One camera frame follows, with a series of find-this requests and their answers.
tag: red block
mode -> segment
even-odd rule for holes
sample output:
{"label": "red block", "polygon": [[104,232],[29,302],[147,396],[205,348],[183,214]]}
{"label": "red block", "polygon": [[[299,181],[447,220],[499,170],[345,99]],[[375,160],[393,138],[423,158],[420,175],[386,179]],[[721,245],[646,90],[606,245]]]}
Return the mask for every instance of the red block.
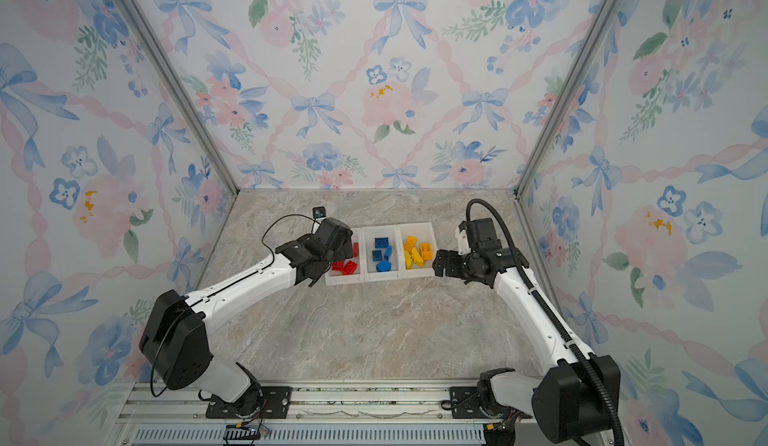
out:
{"label": "red block", "polygon": [[344,274],[355,274],[355,271],[357,270],[357,263],[353,263],[352,261],[347,261],[346,265],[344,265],[344,269],[341,270]]}

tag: blue lego brick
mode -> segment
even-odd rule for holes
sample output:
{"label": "blue lego brick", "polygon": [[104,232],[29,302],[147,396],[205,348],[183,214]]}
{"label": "blue lego brick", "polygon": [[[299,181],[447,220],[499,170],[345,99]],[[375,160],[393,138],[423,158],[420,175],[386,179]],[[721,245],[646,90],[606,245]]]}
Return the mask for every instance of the blue lego brick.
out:
{"label": "blue lego brick", "polygon": [[392,264],[385,259],[384,261],[381,261],[379,264],[376,265],[376,271],[378,271],[379,273],[383,273],[385,271],[392,271]]}

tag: yellow lego brick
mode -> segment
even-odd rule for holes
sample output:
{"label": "yellow lego brick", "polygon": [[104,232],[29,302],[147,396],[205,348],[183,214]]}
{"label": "yellow lego brick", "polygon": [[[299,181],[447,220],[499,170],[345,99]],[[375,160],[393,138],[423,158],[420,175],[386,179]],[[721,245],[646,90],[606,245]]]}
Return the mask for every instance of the yellow lego brick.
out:
{"label": "yellow lego brick", "polygon": [[432,245],[429,243],[422,243],[421,244],[422,249],[422,259],[425,261],[428,261],[429,259],[432,259]]}
{"label": "yellow lego brick", "polygon": [[406,240],[406,243],[402,246],[402,248],[406,251],[410,251],[411,249],[414,248],[414,246],[416,246],[416,241],[418,240],[415,239],[414,237],[408,237],[408,239]]}
{"label": "yellow lego brick", "polygon": [[422,259],[422,255],[418,254],[416,247],[411,249],[411,256],[413,257],[413,262],[416,263],[419,268],[424,267],[424,259]]}

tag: white plastic bin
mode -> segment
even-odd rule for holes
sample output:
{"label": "white plastic bin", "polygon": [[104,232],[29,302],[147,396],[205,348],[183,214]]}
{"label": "white plastic bin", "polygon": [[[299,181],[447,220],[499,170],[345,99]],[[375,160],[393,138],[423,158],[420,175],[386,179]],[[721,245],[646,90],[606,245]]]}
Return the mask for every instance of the white plastic bin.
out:
{"label": "white plastic bin", "polygon": [[328,273],[326,273],[326,285],[333,286],[339,284],[364,283],[366,281],[364,271],[367,266],[364,237],[365,234],[362,232],[361,228],[352,229],[352,243],[358,243],[357,258],[345,259],[344,264],[346,264],[347,261],[357,263],[355,274],[345,275],[341,271],[333,271],[332,269],[329,269]]}
{"label": "white plastic bin", "polygon": [[[432,223],[407,223],[399,224],[396,226],[399,237],[398,245],[400,248],[400,255],[402,256],[402,278],[426,278],[434,277],[435,271],[432,269],[432,261],[437,254],[437,241],[435,240],[435,230],[432,229]],[[421,254],[421,244],[429,243],[432,248],[432,259],[425,260],[424,266],[419,267],[416,263],[411,265],[410,269],[406,269],[405,261],[405,249],[403,244],[408,237],[414,237],[416,239],[416,250]]]}
{"label": "white plastic bin", "polygon": [[[406,268],[406,259],[401,256],[402,245],[400,244],[400,248],[398,248],[399,235],[397,227],[395,225],[366,227],[362,229],[362,236],[366,246],[365,255],[367,266],[364,268],[366,283],[402,278],[402,272]],[[390,271],[376,271],[376,264],[378,261],[373,260],[373,250],[380,249],[382,251],[382,259],[385,250],[385,248],[376,248],[377,238],[386,238],[389,240],[389,246],[392,247],[392,254],[389,256],[389,262],[392,264],[392,269]]]}

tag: floral wallpaper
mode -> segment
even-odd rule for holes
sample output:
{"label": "floral wallpaper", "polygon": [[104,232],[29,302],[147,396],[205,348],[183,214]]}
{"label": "floral wallpaper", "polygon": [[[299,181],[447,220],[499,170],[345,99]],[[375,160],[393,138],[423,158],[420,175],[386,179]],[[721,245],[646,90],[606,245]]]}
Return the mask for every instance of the floral wallpaper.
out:
{"label": "floral wallpaper", "polygon": [[113,0],[0,9],[0,444],[102,444],[232,198]]}
{"label": "floral wallpaper", "polygon": [[635,446],[768,444],[765,2],[624,0],[525,192]]}
{"label": "floral wallpaper", "polygon": [[242,187],[335,189],[516,185],[601,0],[138,1]]}

